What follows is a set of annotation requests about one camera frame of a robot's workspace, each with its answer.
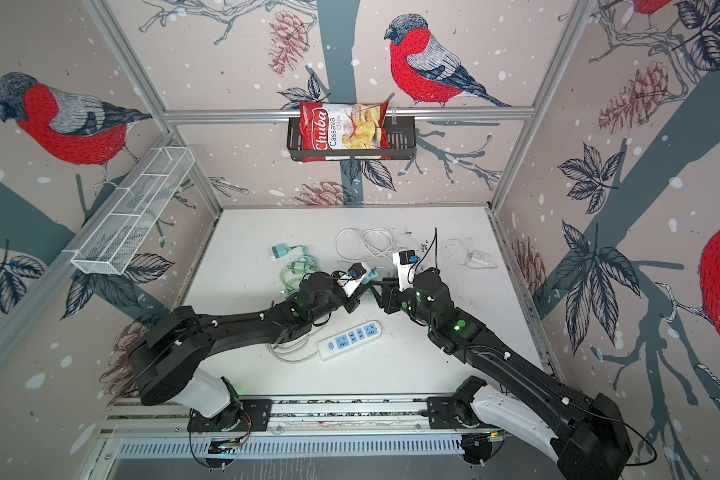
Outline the white blue power strip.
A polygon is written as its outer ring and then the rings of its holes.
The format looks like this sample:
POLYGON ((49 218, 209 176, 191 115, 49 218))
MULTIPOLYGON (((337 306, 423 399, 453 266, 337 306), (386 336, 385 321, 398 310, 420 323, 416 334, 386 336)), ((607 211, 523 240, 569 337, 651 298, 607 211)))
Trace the white blue power strip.
POLYGON ((318 358, 325 362, 351 350, 378 340, 382 335, 382 326, 376 321, 368 321, 351 329, 342 331, 320 340, 318 358))

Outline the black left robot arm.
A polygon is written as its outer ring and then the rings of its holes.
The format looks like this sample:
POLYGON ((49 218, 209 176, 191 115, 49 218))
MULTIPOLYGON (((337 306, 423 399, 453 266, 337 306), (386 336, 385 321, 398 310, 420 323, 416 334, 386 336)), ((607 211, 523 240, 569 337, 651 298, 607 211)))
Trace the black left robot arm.
POLYGON ((200 364, 228 350, 278 345, 306 336, 333 312, 353 310, 359 301, 355 291, 367 274, 359 263, 344 274, 308 274, 296 293, 251 313, 198 314, 190 306, 173 310, 128 353, 141 404, 172 401, 205 418, 235 410, 231 383, 201 370, 200 364))

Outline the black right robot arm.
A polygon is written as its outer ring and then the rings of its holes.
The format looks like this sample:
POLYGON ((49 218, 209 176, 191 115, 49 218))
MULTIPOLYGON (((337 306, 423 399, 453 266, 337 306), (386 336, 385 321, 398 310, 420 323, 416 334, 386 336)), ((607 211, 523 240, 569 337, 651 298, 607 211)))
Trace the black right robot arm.
POLYGON ((386 313, 404 312, 427 328, 447 355, 495 380, 516 399, 516 411, 474 394, 470 409, 486 424, 523 439, 552 458, 567 479, 617 479, 633 453, 617 404, 599 393, 578 391, 512 350, 485 323, 457 307, 438 269, 415 276, 401 290, 395 279, 368 284, 386 313))

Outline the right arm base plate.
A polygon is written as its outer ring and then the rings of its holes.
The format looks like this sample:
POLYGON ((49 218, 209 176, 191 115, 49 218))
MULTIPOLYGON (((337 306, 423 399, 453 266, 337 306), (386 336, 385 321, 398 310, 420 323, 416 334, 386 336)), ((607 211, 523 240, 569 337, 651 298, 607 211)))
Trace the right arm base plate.
POLYGON ((428 420, 433 430, 488 430, 499 427, 485 423, 461 400, 450 396, 432 396, 419 414, 428 420))

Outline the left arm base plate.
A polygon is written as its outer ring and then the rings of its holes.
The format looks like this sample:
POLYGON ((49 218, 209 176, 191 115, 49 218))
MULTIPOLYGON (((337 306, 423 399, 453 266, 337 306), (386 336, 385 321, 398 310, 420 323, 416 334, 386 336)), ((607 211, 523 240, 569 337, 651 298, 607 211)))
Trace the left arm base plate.
POLYGON ((233 401, 212 418, 190 412, 187 430, 192 433, 264 432, 267 430, 273 401, 265 398, 243 398, 233 401))

